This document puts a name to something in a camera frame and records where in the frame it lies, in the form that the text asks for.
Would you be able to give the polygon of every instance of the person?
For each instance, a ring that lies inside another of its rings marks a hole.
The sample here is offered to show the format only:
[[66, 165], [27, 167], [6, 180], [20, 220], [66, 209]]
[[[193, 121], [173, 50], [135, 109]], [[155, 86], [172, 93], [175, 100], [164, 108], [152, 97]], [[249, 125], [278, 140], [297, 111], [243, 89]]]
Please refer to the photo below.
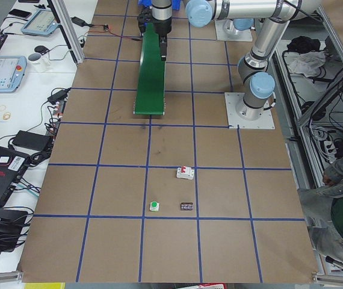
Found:
[[343, 157], [325, 171], [326, 186], [299, 190], [305, 216], [318, 226], [308, 227], [314, 248], [324, 256], [343, 262]]

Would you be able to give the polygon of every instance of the computer mouse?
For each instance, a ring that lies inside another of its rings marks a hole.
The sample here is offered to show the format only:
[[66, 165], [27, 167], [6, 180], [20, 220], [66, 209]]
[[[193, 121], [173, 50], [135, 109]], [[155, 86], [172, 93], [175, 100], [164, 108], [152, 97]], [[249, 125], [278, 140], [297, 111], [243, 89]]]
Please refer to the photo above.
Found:
[[43, 46], [43, 45], [38, 45], [37, 47], [34, 48], [35, 52], [38, 52], [42, 55], [45, 55], [47, 52], [50, 51], [50, 49], [48, 49], [47, 47]]

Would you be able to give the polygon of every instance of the phone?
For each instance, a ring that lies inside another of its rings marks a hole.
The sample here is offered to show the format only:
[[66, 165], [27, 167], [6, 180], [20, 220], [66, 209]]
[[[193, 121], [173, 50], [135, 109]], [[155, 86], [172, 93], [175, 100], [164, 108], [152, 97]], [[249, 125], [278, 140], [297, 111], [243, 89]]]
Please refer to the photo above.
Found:
[[14, 15], [14, 16], [21, 17], [21, 18], [27, 18], [28, 16], [31, 15], [31, 12], [23, 11], [23, 10], [19, 10], [19, 9], [12, 9], [8, 13], [10, 15]]

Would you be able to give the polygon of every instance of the white mug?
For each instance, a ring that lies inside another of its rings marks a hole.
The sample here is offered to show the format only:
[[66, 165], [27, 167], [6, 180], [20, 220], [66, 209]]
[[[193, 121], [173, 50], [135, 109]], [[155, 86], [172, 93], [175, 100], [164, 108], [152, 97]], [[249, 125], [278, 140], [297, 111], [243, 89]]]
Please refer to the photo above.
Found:
[[38, 52], [30, 54], [28, 56], [28, 61], [37, 72], [45, 72], [51, 65], [50, 61], [46, 57], [42, 57]]

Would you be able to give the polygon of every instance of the conveyor belt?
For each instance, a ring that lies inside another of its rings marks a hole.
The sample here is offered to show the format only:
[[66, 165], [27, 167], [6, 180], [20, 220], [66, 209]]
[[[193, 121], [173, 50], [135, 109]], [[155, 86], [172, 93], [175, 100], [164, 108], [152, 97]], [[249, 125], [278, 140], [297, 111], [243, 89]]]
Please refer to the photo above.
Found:
[[158, 35], [148, 23], [143, 36], [135, 114], [164, 114], [165, 62], [159, 56]]

